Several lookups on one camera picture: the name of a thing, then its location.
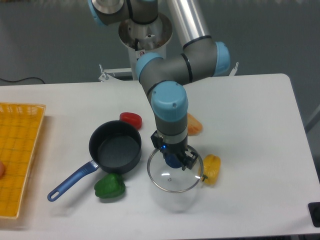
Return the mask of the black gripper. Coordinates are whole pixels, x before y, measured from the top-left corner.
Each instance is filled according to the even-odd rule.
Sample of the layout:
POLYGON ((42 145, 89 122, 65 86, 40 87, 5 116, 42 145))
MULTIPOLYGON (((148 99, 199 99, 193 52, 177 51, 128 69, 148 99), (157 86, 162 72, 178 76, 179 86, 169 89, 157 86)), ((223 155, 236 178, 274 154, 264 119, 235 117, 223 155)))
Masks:
POLYGON ((188 135, 181 132, 178 135, 165 135, 160 131, 155 131, 151 135, 151 141, 156 150, 159 150, 163 157, 173 155, 181 163, 181 169, 191 170, 199 157, 196 151, 188 149, 188 135))

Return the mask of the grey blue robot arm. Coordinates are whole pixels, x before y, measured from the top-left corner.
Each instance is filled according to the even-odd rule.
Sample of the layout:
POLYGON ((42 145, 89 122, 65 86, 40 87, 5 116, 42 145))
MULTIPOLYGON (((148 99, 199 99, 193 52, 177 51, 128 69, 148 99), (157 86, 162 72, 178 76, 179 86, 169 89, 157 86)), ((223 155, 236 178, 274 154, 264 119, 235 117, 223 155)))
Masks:
POLYGON ((223 42, 214 41, 197 0, 169 0, 171 18, 156 0, 90 0, 93 18, 102 25, 119 23, 128 48, 132 76, 152 108, 151 136, 172 168, 191 169, 197 153, 188 146, 188 98, 184 86, 225 73, 231 65, 223 42))

